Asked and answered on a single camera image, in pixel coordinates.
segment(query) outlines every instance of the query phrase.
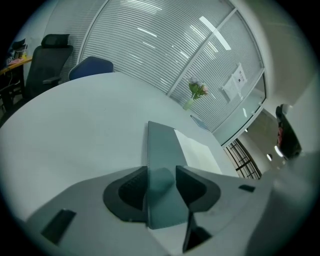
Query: white table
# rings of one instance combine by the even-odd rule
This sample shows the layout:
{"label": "white table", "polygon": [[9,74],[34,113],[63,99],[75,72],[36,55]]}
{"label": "white table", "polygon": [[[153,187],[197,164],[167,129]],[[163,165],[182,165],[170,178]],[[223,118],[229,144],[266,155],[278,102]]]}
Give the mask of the white table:
{"label": "white table", "polygon": [[122,73],[61,84],[19,109],[0,129],[1,182],[26,220],[69,186],[147,165],[148,121],[207,145],[221,171],[238,177],[214,136],[171,98]]}

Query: black railing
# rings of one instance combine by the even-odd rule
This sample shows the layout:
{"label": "black railing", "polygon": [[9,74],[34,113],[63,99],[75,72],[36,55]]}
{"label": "black railing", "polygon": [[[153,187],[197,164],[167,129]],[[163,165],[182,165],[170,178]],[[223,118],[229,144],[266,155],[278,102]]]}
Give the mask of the black railing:
{"label": "black railing", "polygon": [[262,174],[255,161],[238,139],[225,147],[224,150],[231,159],[239,177],[255,180],[261,178]]}

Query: blue chair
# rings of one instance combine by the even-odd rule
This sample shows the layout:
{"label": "blue chair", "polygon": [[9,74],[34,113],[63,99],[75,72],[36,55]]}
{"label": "blue chair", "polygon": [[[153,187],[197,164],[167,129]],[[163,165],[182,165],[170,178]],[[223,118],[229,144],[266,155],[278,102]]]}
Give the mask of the blue chair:
{"label": "blue chair", "polygon": [[112,73],[113,71],[114,65],[111,61],[90,56],[70,70],[69,80],[97,74]]}

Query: paper sign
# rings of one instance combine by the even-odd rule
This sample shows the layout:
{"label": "paper sign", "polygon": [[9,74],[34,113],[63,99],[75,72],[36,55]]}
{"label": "paper sign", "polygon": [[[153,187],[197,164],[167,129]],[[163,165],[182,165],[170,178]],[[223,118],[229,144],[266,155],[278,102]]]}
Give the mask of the paper sign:
{"label": "paper sign", "polygon": [[232,101],[239,94],[239,89],[233,77],[230,77],[230,79],[226,82],[222,89],[229,97],[230,101]]}
{"label": "paper sign", "polygon": [[232,77],[239,91],[241,91],[242,87],[244,87],[244,85],[248,81],[241,63],[239,64],[239,67],[236,69],[236,71],[233,73]]}

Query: window blind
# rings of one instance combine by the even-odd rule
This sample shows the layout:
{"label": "window blind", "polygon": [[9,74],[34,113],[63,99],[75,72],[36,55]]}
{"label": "window blind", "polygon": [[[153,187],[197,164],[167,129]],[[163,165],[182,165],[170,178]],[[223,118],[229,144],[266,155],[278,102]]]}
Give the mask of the window blind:
{"label": "window blind", "polygon": [[48,21],[44,35],[70,34],[73,52],[60,73],[61,83],[69,80],[69,71],[77,64],[78,54],[89,25],[106,0],[59,0]]}
{"label": "window blind", "polygon": [[81,60],[96,56],[114,70],[167,93],[190,58],[232,11],[224,0],[109,0],[94,22]]}
{"label": "window blind", "polygon": [[229,45],[226,47],[221,36],[214,36],[197,57],[171,98],[184,105],[191,97],[187,79],[195,76],[205,82],[209,94],[197,99],[191,109],[214,131],[240,104],[241,97],[229,101],[222,91],[231,75],[241,63],[247,83],[241,89],[244,98],[253,88],[263,71],[263,63],[253,36],[238,12],[219,30]]}

